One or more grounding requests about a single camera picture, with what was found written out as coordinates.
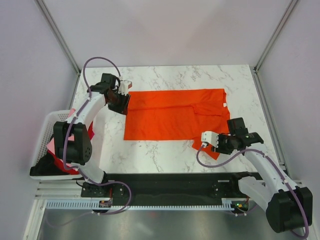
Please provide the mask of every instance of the white basket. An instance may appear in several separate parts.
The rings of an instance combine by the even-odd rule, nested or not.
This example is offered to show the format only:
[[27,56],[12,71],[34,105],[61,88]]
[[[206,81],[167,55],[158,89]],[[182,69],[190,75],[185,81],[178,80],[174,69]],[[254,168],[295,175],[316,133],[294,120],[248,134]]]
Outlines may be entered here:
[[[63,122],[68,118],[70,110],[53,111],[49,113],[44,120],[40,136],[36,143],[36,148],[32,157],[32,167],[47,153],[47,144],[50,142],[50,138],[54,133],[54,124],[56,122]],[[30,176],[36,180],[69,180],[75,178],[81,178],[80,174],[77,175],[54,175],[54,176]]]

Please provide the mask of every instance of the orange cloth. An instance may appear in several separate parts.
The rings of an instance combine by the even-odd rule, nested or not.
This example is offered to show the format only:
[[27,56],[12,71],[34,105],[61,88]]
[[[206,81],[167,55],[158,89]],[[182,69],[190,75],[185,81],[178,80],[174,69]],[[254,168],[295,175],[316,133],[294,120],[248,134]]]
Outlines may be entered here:
[[[230,113],[224,89],[132,91],[125,119],[124,140],[194,140],[201,133],[227,133]],[[204,149],[212,158],[219,154]]]

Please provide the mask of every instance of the orange t-shirt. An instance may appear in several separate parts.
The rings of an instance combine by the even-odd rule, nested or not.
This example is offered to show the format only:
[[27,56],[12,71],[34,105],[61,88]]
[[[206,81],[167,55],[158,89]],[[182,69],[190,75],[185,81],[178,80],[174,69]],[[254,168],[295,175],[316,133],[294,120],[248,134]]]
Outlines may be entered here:
[[[230,113],[224,89],[132,91],[125,119],[124,140],[194,140],[201,133],[227,133]],[[219,154],[204,149],[214,159]]]

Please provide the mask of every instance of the table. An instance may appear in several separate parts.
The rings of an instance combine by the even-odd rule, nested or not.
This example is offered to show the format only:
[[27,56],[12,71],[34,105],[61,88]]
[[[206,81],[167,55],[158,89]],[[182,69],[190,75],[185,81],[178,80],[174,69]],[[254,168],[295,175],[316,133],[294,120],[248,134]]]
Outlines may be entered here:
[[[249,132],[257,132],[264,140],[267,154],[277,161],[275,148],[267,127],[258,93],[248,65],[205,66],[142,66],[120,67],[124,80],[132,81],[131,91],[220,89],[227,94],[231,118],[243,117]],[[113,67],[87,68],[89,85],[100,82],[102,73],[118,75]],[[81,74],[73,108],[79,107],[87,87]],[[124,141],[126,116],[101,109],[93,122],[92,158],[106,173],[210,173],[256,172],[242,155],[225,166],[205,168],[196,161],[192,140]],[[226,161],[230,156],[220,154],[216,160],[201,152],[206,164]]]

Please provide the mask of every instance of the red cloth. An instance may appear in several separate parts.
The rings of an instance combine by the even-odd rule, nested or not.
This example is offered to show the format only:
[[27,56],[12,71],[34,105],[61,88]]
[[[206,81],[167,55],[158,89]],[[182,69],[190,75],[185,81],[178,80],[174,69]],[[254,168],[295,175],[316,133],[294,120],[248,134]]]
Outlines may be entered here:
[[[201,133],[227,133],[230,113],[224,89],[132,91],[125,119],[124,140],[194,140]],[[204,151],[214,159],[219,154]]]

